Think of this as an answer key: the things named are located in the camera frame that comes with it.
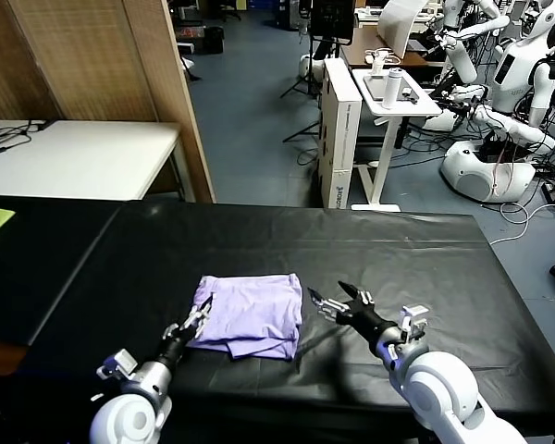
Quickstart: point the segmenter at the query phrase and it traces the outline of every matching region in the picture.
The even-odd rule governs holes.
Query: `white cardboard box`
[[[323,206],[325,208],[345,209],[348,204],[351,180],[351,170],[333,171],[331,174],[321,176],[319,169]]]
[[[318,146],[325,208],[346,207],[361,111],[362,96],[343,60],[325,60]]]

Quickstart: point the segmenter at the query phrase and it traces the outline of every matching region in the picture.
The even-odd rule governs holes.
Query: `table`
[[[358,28],[363,28],[364,26],[375,26],[378,24],[380,20],[380,12],[382,12],[382,8],[371,8],[379,11],[378,15],[372,15],[367,10],[367,7],[356,7],[355,8],[355,17],[357,19]],[[415,22],[412,26],[412,32],[422,32],[427,29],[427,23],[436,18],[436,13],[420,13]]]
[[[326,297],[341,297],[338,279],[370,289],[387,318],[424,303],[431,348],[469,364],[500,416],[527,435],[555,432],[555,355],[470,216],[127,203],[0,399],[15,397],[29,427],[71,426],[102,387],[100,362],[120,347],[138,359],[154,352],[167,324],[188,313],[201,275],[290,272]],[[165,438],[259,442],[263,428],[269,442],[390,442],[421,430],[354,331],[328,323],[306,294],[302,318],[291,363],[189,351],[170,387]],[[45,393],[77,401],[75,415]]]
[[[122,204],[0,196],[0,343],[33,343]]]
[[[399,212],[400,208],[397,205],[381,204],[380,197],[382,195],[382,190],[384,189],[387,173],[389,172],[390,158],[395,150],[395,144],[398,139],[401,122],[409,117],[436,116],[441,114],[442,110],[406,71],[403,74],[403,78],[407,81],[410,88],[412,88],[418,95],[419,98],[417,103],[413,104],[409,101],[398,101],[390,109],[383,107],[381,102],[376,102],[372,98],[372,94],[368,91],[368,88],[364,83],[364,77],[368,76],[370,72],[371,69],[354,69],[351,73],[356,85],[360,89],[364,102],[370,109],[370,112],[377,117],[386,117],[388,120],[388,126],[387,133],[385,134],[385,140],[382,144],[382,150],[380,151],[374,181],[370,178],[368,165],[358,166],[358,172],[360,173],[360,179],[362,180],[362,185],[364,186],[364,192],[368,200],[368,205],[353,205],[351,208],[354,210]],[[383,77],[382,81],[386,81],[387,75],[388,72],[383,70],[383,76],[385,77]]]
[[[26,123],[3,120],[0,128]],[[182,156],[179,129],[166,123],[62,120],[30,136],[0,154],[0,195],[141,199],[166,160]]]
[[[349,46],[341,46],[343,58],[350,69],[368,68],[365,61],[366,50],[389,47],[374,27],[354,28],[353,41]],[[401,59],[401,68],[427,68],[428,64],[418,53],[408,51]]]

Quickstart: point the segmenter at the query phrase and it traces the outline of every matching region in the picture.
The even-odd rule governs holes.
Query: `robot finger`
[[[369,291],[360,290],[355,285],[339,281],[339,286],[354,300],[360,300],[363,305],[374,305],[374,299]]]

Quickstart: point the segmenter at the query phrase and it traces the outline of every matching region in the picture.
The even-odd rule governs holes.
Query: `monitor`
[[[378,35],[398,58],[405,57],[413,23],[429,0],[388,0],[378,20]]]

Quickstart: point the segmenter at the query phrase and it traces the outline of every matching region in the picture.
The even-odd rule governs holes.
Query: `desk leg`
[[[397,140],[395,141],[395,148],[400,150],[403,146],[403,136],[407,133],[407,127],[409,126],[409,118],[404,117],[397,131]]]
[[[385,186],[385,179],[389,172],[390,158],[395,151],[395,143],[399,132],[399,127],[403,117],[391,117],[388,120],[387,133],[385,140],[382,143],[382,150],[380,158],[378,159],[378,168],[374,182],[370,179],[368,168],[366,166],[359,166],[360,179],[364,185],[364,192],[368,200],[368,205],[352,205],[352,210],[374,210],[374,211],[387,211],[399,212],[401,209],[397,205],[383,205],[380,203],[382,190]]]

